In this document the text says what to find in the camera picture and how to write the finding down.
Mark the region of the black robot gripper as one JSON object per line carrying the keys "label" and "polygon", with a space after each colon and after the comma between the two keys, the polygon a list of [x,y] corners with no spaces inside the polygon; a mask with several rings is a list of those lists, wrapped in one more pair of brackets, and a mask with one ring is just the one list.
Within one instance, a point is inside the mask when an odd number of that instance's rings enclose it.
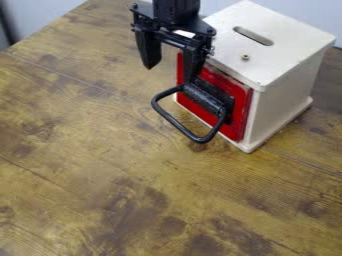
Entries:
{"label": "black robot gripper", "polygon": [[204,69],[217,30],[200,17],[201,0],[153,0],[134,3],[133,31],[143,65],[162,60],[162,44],[184,49],[184,81],[192,83]]}

